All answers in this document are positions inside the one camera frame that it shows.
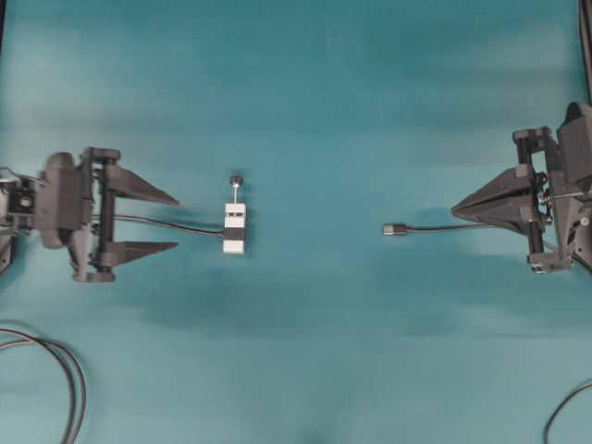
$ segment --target teal tabletop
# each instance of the teal tabletop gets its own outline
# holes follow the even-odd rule
[[[179,247],[81,284],[23,239],[4,326],[80,356],[79,442],[534,443],[592,376],[592,277],[537,276],[503,230],[386,238],[517,163],[512,132],[586,100],[575,0],[8,0],[0,166],[121,150],[181,201],[117,210],[219,225],[241,174],[247,253]],[[554,241],[552,232],[547,234]],[[43,353],[0,354],[0,440],[57,443]],[[555,442],[592,438],[583,396]]]

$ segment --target cable plug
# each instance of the cable plug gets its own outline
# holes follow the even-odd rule
[[[405,224],[387,224],[384,226],[385,236],[403,236],[409,233],[409,227]]]

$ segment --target black wire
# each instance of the black wire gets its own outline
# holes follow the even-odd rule
[[[74,358],[73,354],[66,349],[63,345],[56,343],[54,341],[50,341],[47,339],[40,339],[34,338],[26,333],[21,331],[11,329],[11,328],[0,328],[0,334],[8,334],[13,335],[20,340],[16,341],[9,341],[4,344],[0,344],[0,350],[7,349],[10,347],[16,347],[18,345],[38,345],[39,347],[46,350],[50,353],[54,359],[59,363],[60,367],[62,368],[64,375],[66,376],[66,380],[68,382],[68,391],[69,391],[69,408],[68,408],[68,419],[66,422],[66,427],[64,428],[64,433],[61,439],[62,444],[72,444],[76,439],[80,431],[80,427],[82,424],[82,420],[84,418],[84,413],[86,411],[86,383],[84,381],[84,376],[81,371],[79,363]],[[76,368],[76,372],[79,375],[80,379],[80,391],[81,391],[81,398],[82,398],[82,407],[80,409],[80,416],[79,420],[74,423],[74,417],[76,416],[76,386],[74,384],[74,377],[68,365],[66,364],[65,360],[59,355],[58,352],[52,349],[52,347],[58,348],[60,351],[64,352],[74,363],[74,367]]]
[[[448,233],[452,231],[463,231],[465,229],[495,228],[489,224],[464,224],[464,225],[440,225],[434,227],[411,227],[407,226],[408,233]]]
[[[434,226],[434,227],[412,227],[412,226],[404,225],[404,224],[397,224],[397,225],[400,225],[401,227],[405,227],[405,232],[403,234],[407,234],[407,233],[415,233],[415,234],[449,233],[449,232],[453,232],[453,231],[463,231],[466,229],[501,228],[501,229],[506,229],[506,230],[508,230],[512,233],[515,233],[515,234],[522,234],[523,236],[526,236],[523,233],[517,233],[516,231],[513,231],[509,228],[497,227],[495,225],[481,224],[481,223],[464,224],[464,225],[440,225],[440,226]],[[553,250],[555,252],[559,250],[559,247],[557,247],[557,245],[554,245],[547,240],[543,240],[543,243],[550,250]],[[584,259],[582,259],[582,257],[579,254],[572,253],[572,258],[575,260],[575,262],[577,264],[579,264],[587,272],[592,274],[592,266],[588,265],[586,263],[586,261]]]
[[[561,412],[561,410],[563,410],[569,401],[588,389],[592,389],[592,384],[586,384],[585,386],[575,389],[569,395],[567,395],[563,401],[560,402],[545,424],[545,428],[543,430],[543,444],[549,444],[549,431],[553,425],[553,422],[555,421],[555,418],[557,418],[557,415]]]
[[[43,342],[45,344],[49,344],[50,346],[55,347],[55,348],[59,349],[61,352],[63,352],[69,358],[69,360],[72,362],[72,364],[74,365],[74,369],[75,369],[76,374],[78,376],[78,380],[79,380],[79,384],[80,384],[80,413],[79,413],[78,419],[76,420],[76,423],[74,423],[74,426],[71,428],[70,432],[68,433],[68,436],[70,437],[69,442],[73,443],[76,441],[76,438],[78,437],[80,429],[82,428],[82,422],[84,421],[84,416],[86,414],[87,389],[86,389],[86,379],[84,377],[84,373],[82,372],[82,368],[80,367],[78,360],[76,359],[74,354],[66,346],[60,344],[59,342],[55,342],[54,340],[50,340],[50,339],[37,338],[37,340],[39,340],[40,342]],[[35,345],[35,343],[30,342],[25,339],[11,340],[9,342],[5,342],[5,343],[0,344],[0,351],[10,349],[12,347],[22,346],[22,345]]]
[[[92,217],[97,219],[97,218],[99,218],[99,215],[92,215]],[[224,230],[222,230],[222,229],[211,230],[211,229],[196,228],[196,227],[190,227],[187,225],[174,224],[172,222],[166,222],[164,220],[152,219],[150,217],[144,217],[144,216],[115,215],[115,219],[122,220],[125,222],[138,222],[140,224],[147,224],[147,225],[152,225],[155,227],[174,229],[176,231],[182,231],[184,233],[197,234],[197,235],[201,235],[201,236],[211,236],[211,237],[216,237],[216,238],[223,238],[224,237]]]

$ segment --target screw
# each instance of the screw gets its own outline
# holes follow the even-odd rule
[[[20,198],[20,206],[23,206],[25,208],[29,208],[32,204],[33,204],[33,202],[30,197],[22,196]]]
[[[239,188],[242,185],[242,177],[232,176],[230,178],[230,185],[232,185],[232,197],[234,199],[234,203],[236,203],[239,199]]]

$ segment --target white connector block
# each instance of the white connector block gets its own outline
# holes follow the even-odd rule
[[[246,203],[227,203],[224,215],[225,238],[222,245],[224,253],[244,254],[246,230]]]

